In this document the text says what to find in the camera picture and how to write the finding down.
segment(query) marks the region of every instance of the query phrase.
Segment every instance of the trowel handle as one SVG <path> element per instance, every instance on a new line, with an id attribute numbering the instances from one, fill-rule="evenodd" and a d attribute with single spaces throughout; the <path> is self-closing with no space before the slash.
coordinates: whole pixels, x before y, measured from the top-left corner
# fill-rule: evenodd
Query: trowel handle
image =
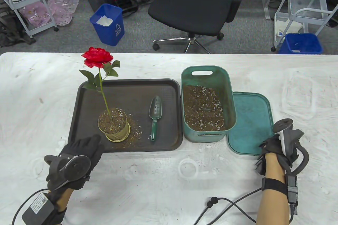
<path id="1" fill-rule="evenodd" d="M 152 120 L 152 126 L 151 126 L 151 141 L 154 142 L 156 139 L 156 132 L 157 132 L 157 120 Z"/>
<path id="2" fill-rule="evenodd" d="M 303 148 L 303 146 L 299 143 L 299 141 L 297 141 L 295 143 L 295 148 L 297 148 L 302 154 L 303 154 L 303 161 L 301 162 L 301 164 L 292 172 L 292 175 L 298 175 L 308 164 L 309 162 L 309 153 L 306 151 L 305 148 Z"/>

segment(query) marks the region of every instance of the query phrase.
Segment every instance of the white tape ring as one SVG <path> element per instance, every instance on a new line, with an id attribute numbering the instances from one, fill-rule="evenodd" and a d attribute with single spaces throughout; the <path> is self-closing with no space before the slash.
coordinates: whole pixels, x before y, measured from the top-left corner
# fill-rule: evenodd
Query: white tape ring
<path id="1" fill-rule="evenodd" d="M 195 167 L 195 173 L 194 173 L 194 175 L 192 175 L 192 176 L 190 176 L 190 177 L 187 177 L 187 176 L 185 176 L 183 173 L 182 173 L 182 170 L 181 170 L 181 167 L 182 167 L 182 165 L 184 165 L 184 164 L 192 164 L 194 167 Z M 185 178 L 185 179 L 193 179 L 193 178 L 197 178 L 197 175 L 198 175 L 198 164 L 194 161 L 194 160 L 192 160 L 192 159 L 190 159 L 190 158 L 185 158 L 185 159 L 183 159 L 182 161 L 180 161 L 180 163 L 179 163 L 179 175 L 182 177 L 182 178 Z"/>

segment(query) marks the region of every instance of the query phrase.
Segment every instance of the bin handle hole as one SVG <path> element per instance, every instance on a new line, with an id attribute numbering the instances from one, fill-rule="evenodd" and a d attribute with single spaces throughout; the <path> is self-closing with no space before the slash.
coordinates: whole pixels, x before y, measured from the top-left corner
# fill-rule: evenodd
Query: bin handle hole
<path id="1" fill-rule="evenodd" d="M 212 71 L 193 71 L 192 75 L 212 75 Z"/>
<path id="2" fill-rule="evenodd" d="M 205 133 L 205 134 L 200 134 L 198 136 L 218 136 L 222 135 L 222 133 Z"/>

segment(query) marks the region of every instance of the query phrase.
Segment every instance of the wrist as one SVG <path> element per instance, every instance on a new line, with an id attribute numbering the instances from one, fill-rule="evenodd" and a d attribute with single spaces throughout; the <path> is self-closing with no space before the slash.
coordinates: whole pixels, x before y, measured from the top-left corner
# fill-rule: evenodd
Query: wrist
<path id="1" fill-rule="evenodd" d="M 59 212 L 63 212 L 66 209 L 68 201 L 69 201 L 70 196 L 72 195 L 73 191 L 74 190 L 70 189 L 70 188 L 66 189 L 64 191 L 64 193 L 62 194 L 61 198 L 57 201 Z"/>
<path id="2" fill-rule="evenodd" d="M 274 153 L 268 153 L 265 155 L 266 160 L 266 178 L 273 178 L 285 183 L 285 171 L 280 166 L 277 155 Z"/>

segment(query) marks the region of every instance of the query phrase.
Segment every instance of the chair seat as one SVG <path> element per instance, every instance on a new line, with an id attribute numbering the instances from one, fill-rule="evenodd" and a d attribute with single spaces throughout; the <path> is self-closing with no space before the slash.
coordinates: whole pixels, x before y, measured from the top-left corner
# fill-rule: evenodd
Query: chair seat
<path id="1" fill-rule="evenodd" d="M 148 14 L 175 29 L 217 36 L 223 27 L 232 0 L 154 0 Z"/>

